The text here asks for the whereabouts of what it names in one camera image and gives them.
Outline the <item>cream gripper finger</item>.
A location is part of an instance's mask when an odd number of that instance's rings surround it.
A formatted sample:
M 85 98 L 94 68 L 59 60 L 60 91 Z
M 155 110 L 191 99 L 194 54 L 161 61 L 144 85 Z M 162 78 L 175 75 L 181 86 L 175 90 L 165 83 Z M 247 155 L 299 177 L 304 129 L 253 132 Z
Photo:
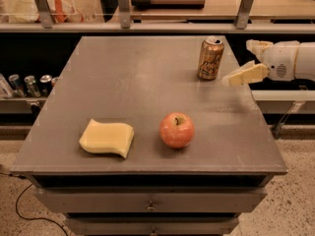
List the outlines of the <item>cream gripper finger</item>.
M 270 41 L 249 39 L 246 41 L 246 49 L 261 61 L 264 51 L 273 45 Z
M 260 83 L 269 76 L 269 69 L 266 65 L 249 61 L 239 69 L 225 75 L 221 83 L 225 87 L 234 87 Z

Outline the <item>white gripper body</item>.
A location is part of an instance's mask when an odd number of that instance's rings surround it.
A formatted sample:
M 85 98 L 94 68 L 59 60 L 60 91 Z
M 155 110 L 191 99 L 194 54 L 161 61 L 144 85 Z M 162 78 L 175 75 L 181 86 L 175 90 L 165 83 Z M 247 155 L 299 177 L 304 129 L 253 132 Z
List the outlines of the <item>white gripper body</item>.
M 268 47 L 263 53 L 263 63 L 269 68 L 273 81 L 289 82 L 294 79 L 294 63 L 300 43 L 281 41 Z

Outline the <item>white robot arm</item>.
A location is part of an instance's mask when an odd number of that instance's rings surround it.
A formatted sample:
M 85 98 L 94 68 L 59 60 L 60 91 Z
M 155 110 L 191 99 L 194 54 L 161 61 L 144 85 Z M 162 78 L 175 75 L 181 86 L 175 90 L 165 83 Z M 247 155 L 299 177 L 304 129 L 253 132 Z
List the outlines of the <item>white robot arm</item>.
M 294 79 L 315 81 L 315 42 L 246 41 L 246 48 L 259 63 L 249 61 L 225 75 L 221 83 L 226 87 L 260 83 L 268 78 L 290 82 Z

